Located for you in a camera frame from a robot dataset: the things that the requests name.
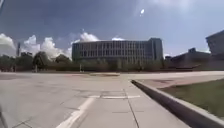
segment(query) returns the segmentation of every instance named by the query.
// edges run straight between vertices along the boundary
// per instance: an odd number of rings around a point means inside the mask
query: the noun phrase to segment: white road marking
[[[79,106],[79,110],[71,113],[71,116],[59,124],[56,128],[71,128],[72,124],[84,114],[85,110],[95,101],[96,98],[90,97],[88,98],[81,106]]]
[[[139,95],[137,96],[102,96],[103,99],[131,99],[131,98],[138,98],[140,97]]]
[[[100,98],[100,96],[89,96],[90,98]]]

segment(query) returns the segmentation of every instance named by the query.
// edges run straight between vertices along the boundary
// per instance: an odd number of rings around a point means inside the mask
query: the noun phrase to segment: distant building
[[[224,31],[215,33],[206,38],[212,56],[224,59]]]
[[[165,63],[168,68],[174,69],[193,69],[211,59],[210,53],[196,51],[191,48],[187,53],[174,57],[166,57]]]
[[[72,46],[73,60],[103,59],[139,63],[163,58],[162,40],[78,42]]]

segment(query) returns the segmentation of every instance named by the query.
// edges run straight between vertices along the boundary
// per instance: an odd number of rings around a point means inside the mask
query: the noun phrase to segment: blue sky
[[[164,54],[207,51],[205,37],[224,29],[223,14],[223,0],[5,0],[0,53],[22,42],[24,51],[69,55],[79,39],[150,37],[162,38]]]

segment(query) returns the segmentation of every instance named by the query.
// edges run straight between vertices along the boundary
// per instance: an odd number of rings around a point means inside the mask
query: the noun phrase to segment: asphalt road
[[[9,128],[187,128],[130,80],[217,74],[0,73],[0,105]]]

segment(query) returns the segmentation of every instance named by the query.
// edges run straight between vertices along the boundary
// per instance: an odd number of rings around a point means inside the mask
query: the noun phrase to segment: large office building
[[[163,58],[162,40],[151,38],[147,41],[95,41],[78,42],[72,47],[73,60],[103,59],[141,63]]]
[[[211,54],[215,58],[224,59],[224,31],[206,38]]]

